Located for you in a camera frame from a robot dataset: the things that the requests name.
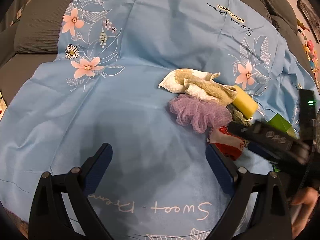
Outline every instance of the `blue fabric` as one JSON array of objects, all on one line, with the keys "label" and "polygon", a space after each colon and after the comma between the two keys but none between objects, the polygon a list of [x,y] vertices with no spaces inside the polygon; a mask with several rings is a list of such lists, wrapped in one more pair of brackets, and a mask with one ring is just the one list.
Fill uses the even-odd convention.
[{"label": "blue fabric", "polygon": [[[1,201],[23,220],[42,172],[68,172],[108,142],[113,159],[89,199],[115,239],[193,240],[214,227],[229,199],[205,159],[206,135],[179,126],[167,107],[176,95],[157,88],[173,69],[221,72],[217,81],[233,85],[250,64],[245,89],[259,102],[256,118],[291,122],[298,84],[319,100],[284,38],[239,0],[73,0],[66,15],[56,60],[38,67],[0,123]],[[78,58],[65,57],[68,44]],[[75,67],[96,57],[96,70]],[[237,165],[271,170],[248,151]],[[253,205],[254,196],[246,214]]]}]

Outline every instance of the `purple mesh scrunchie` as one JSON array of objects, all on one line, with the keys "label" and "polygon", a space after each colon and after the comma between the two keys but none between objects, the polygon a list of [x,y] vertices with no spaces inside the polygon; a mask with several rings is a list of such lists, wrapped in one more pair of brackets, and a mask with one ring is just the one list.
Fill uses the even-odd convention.
[{"label": "purple mesh scrunchie", "polygon": [[232,115],[224,106],[211,101],[202,101],[195,97],[180,94],[169,101],[170,112],[178,114],[177,123],[192,124],[193,130],[204,133],[207,127],[220,128],[227,126]]}]

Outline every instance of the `framed picture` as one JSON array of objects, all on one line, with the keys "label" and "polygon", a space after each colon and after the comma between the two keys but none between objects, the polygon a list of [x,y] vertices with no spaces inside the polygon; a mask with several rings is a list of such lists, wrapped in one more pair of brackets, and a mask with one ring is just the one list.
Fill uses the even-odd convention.
[{"label": "framed picture", "polygon": [[308,0],[298,0],[297,7],[311,27],[316,42],[320,41],[320,19]]}]

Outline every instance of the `yellow sponge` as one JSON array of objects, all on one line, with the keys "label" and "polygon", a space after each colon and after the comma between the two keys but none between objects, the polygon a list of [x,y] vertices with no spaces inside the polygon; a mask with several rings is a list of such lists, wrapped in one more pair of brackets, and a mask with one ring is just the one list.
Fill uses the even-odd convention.
[{"label": "yellow sponge", "polygon": [[232,102],[233,105],[247,118],[251,118],[258,108],[258,104],[240,87],[234,85],[238,93],[236,99]]}]

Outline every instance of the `bolt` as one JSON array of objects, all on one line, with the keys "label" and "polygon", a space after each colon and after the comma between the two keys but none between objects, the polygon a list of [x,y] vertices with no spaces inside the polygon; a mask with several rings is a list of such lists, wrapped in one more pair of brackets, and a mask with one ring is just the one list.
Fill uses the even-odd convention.
[{"label": "bolt", "polygon": [[49,177],[49,175],[50,175],[50,173],[48,171],[46,171],[46,172],[42,173],[42,178],[45,179],[45,178]]},{"label": "bolt", "polygon": [[247,169],[246,169],[245,167],[240,167],[240,168],[238,169],[238,171],[239,171],[240,173],[242,173],[242,174],[247,173]]},{"label": "bolt", "polygon": [[80,168],[79,168],[79,167],[73,167],[73,168],[71,169],[71,172],[72,172],[72,173],[79,173],[79,171],[80,171]]},{"label": "bolt", "polygon": [[274,171],[272,171],[272,172],[270,172],[270,176],[273,177],[273,178],[276,178],[277,174]]}]

